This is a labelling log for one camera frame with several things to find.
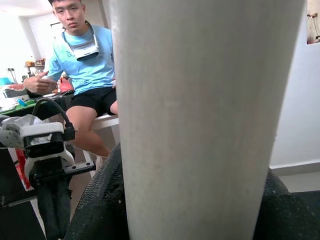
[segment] ceiling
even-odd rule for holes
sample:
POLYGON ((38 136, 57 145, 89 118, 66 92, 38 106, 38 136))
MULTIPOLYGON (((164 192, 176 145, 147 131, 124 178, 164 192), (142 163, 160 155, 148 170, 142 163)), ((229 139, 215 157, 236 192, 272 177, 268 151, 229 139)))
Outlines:
POLYGON ((0 14, 37 16, 52 12, 48 0, 0 0, 0 14))

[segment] white pole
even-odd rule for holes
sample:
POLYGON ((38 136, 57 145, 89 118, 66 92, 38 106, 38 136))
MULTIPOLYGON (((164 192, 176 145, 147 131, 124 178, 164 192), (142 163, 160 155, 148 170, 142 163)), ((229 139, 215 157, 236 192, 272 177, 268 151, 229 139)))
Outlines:
POLYGON ((253 236, 302 0, 112 0, 132 240, 253 236))

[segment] young man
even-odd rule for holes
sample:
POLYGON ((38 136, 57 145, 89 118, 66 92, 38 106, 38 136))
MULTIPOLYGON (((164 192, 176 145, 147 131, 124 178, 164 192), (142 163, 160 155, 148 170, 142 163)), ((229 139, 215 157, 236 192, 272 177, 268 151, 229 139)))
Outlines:
POLYGON ((115 76, 111 31, 90 25, 85 20, 86 6, 81 0, 49 0, 54 15, 65 31, 53 43, 53 54, 46 61, 47 72, 28 78, 24 86, 32 93, 52 91, 63 71, 72 79, 75 96, 66 112, 77 130, 74 145, 106 157, 109 150, 102 139, 91 131, 95 118, 104 113, 117 115, 118 103, 113 88, 115 76), (87 48, 99 53, 79 59, 79 51, 87 48))

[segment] man's hair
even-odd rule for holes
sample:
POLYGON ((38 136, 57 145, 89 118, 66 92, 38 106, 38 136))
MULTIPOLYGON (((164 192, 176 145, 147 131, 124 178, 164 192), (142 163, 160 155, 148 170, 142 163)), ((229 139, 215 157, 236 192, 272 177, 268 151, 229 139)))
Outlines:
POLYGON ((55 2, 55 1, 61 2, 61 1, 63 1, 63 0, 48 0, 48 1, 49 1, 49 3, 52 5, 52 3, 55 2))

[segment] black shorts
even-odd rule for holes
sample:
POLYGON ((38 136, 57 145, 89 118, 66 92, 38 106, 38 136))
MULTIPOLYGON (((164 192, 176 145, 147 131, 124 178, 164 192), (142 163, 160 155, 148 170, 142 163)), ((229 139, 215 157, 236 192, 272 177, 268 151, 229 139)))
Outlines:
POLYGON ((116 89, 112 87, 94 88, 72 98, 70 107, 83 106, 92 108, 99 116, 105 113, 114 115, 110 112, 111 105, 117 100, 116 89))

